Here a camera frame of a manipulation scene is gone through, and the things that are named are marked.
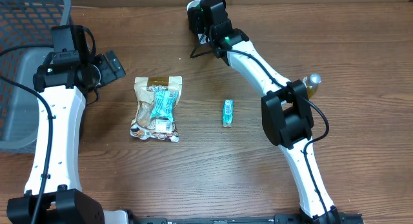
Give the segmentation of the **yellow oil bottle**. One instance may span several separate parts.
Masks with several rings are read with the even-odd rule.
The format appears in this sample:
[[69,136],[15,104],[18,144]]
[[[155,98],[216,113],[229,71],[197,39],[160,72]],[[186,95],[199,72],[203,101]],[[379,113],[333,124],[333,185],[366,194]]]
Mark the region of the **yellow oil bottle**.
[[315,95],[321,82],[322,78],[319,74],[310,74],[303,78],[309,99]]

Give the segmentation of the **teal tissue pack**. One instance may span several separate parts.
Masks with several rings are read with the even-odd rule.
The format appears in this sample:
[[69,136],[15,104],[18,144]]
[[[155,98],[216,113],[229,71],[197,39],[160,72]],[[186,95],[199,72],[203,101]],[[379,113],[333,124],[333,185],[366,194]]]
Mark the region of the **teal tissue pack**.
[[223,104],[223,126],[230,128],[233,124],[234,102],[232,99],[226,99]]

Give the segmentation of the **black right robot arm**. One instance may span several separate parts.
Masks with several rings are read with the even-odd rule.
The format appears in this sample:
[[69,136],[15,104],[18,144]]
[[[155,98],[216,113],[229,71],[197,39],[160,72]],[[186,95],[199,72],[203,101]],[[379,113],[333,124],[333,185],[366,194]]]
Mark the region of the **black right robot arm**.
[[249,37],[233,28],[225,0],[194,0],[187,5],[189,29],[211,54],[238,71],[261,95],[262,126],[271,144],[284,153],[299,192],[300,223],[341,223],[328,195],[314,155],[309,100],[317,83],[290,81],[278,74],[257,52]]

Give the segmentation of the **teal snack bar wrapper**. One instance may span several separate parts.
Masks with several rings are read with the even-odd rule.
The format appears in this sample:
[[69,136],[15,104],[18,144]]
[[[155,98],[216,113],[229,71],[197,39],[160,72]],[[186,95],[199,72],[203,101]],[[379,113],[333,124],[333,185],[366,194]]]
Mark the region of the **teal snack bar wrapper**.
[[150,115],[150,118],[163,118],[173,122],[173,109],[178,99],[178,96],[179,92],[173,92],[169,90],[155,91],[154,107]]

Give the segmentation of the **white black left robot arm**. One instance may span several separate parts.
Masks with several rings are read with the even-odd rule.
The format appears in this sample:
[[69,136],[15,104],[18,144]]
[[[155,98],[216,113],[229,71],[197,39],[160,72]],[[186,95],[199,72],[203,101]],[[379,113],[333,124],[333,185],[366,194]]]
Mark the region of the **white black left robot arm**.
[[83,193],[78,170],[81,123],[89,91],[102,82],[93,61],[49,53],[34,74],[39,105],[35,158],[25,192],[8,200],[12,223],[132,223],[126,210],[107,211]]

